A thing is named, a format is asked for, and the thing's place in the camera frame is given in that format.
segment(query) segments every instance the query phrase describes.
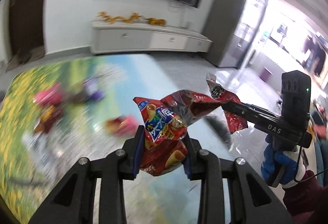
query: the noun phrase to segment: bolt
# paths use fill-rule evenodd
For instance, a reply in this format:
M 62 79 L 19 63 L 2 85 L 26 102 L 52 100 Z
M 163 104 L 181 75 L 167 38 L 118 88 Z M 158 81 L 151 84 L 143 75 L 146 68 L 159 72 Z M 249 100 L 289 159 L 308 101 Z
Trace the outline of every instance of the bolt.
M 239 158 L 236 159 L 236 163 L 238 165 L 244 165 L 246 163 L 246 160 L 242 157 L 239 157 Z
M 204 156 L 204 155 L 208 155 L 208 153 L 209 153 L 209 152 L 208 152 L 208 150 L 206 150 L 206 149 L 201 149 L 201 150 L 199 151 L 199 154 L 200 154 L 200 155 L 203 155 L 203 156 Z
M 87 162 L 88 162 L 88 159 L 86 157 L 81 157 L 79 159 L 79 164 L 81 164 L 81 165 L 85 165 L 85 164 L 87 164 Z
M 125 155 L 125 150 L 124 149 L 117 149 L 115 151 L 115 154 L 118 155 L 118 156 L 123 156 L 123 155 Z

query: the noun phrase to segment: blue glove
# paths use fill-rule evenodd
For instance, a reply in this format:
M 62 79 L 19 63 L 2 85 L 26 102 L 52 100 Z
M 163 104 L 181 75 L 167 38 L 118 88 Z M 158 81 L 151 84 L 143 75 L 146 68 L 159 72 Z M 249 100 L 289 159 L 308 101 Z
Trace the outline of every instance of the blue glove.
M 283 188 L 290 188 L 297 184 L 294 181 L 295 171 L 298 167 L 298 172 L 296 175 L 297 180 L 301 180 L 305 174 L 305 166 L 303 165 L 303 159 L 300 158 L 299 166 L 297 166 L 297 158 L 299 146 L 294 148 L 294 151 L 274 151 L 272 148 L 272 137 L 267 135 L 265 141 L 268 143 L 268 146 L 265 148 L 263 153 L 264 161 L 261 166 L 262 177 L 265 181 L 274 173 L 274 162 L 284 165 L 286 167 L 285 173 L 283 174 L 280 183 Z

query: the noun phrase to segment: cabinet drawer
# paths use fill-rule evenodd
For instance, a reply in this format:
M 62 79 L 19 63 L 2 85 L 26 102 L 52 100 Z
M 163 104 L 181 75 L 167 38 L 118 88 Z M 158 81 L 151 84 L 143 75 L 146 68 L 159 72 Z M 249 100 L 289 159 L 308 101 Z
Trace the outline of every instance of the cabinet drawer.
M 153 33 L 150 48 L 155 49 L 185 49 L 187 37 L 181 35 L 170 35 Z
M 211 45 L 210 41 L 189 38 L 187 42 L 186 50 L 194 51 L 194 52 L 207 52 L 210 45 Z
M 96 34 L 96 52 L 129 49 L 147 49 L 151 31 L 130 29 L 103 29 Z

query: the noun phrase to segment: table with printed tablecloth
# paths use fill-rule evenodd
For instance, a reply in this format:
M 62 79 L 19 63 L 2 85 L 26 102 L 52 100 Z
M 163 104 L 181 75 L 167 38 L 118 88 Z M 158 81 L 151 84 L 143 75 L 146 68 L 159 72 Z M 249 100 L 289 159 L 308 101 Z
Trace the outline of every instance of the table with printed tablecloth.
M 66 104 L 62 120 L 46 137 L 47 154 L 29 149 L 23 137 L 32 132 L 41 112 L 33 103 L 34 95 L 54 83 L 69 88 L 103 71 L 108 75 L 100 83 L 105 97 L 98 102 Z M 75 59 L 17 75 L 0 111 L 0 194 L 13 215 L 20 223 L 27 224 L 55 184 L 80 157 L 95 160 L 121 148 L 128 137 L 109 134 L 103 128 L 104 121 L 133 115 L 143 124 L 138 106 L 132 100 L 135 96 L 161 99 L 177 90 L 147 54 Z M 188 133 L 218 157 L 234 159 L 204 120 L 188 127 Z M 189 181 L 183 167 L 159 177 L 140 171 L 136 180 L 124 181 L 124 193 L 128 223 L 196 223 L 200 181 Z M 97 199 L 99 184 L 94 223 L 98 223 Z M 229 223 L 227 200 L 225 204 L 226 223 Z

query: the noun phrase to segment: gloved hand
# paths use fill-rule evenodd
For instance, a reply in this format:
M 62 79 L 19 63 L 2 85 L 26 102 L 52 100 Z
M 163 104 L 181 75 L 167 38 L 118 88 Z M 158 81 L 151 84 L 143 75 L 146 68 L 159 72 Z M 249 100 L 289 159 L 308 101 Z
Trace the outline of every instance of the gloved hand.
M 274 151 L 272 148 L 272 136 L 267 135 L 265 141 L 268 143 L 264 151 L 265 160 L 262 162 L 261 173 L 263 179 L 266 181 L 270 175 L 274 173 L 274 161 L 286 166 L 285 173 L 281 178 L 281 185 L 283 188 L 290 188 L 297 184 L 294 181 L 294 175 L 297 168 L 297 158 L 299 152 L 299 146 L 294 148 L 294 151 Z M 296 175 L 296 180 L 301 180 L 305 174 L 305 166 L 303 165 L 303 159 L 300 158 L 298 165 L 298 172 Z

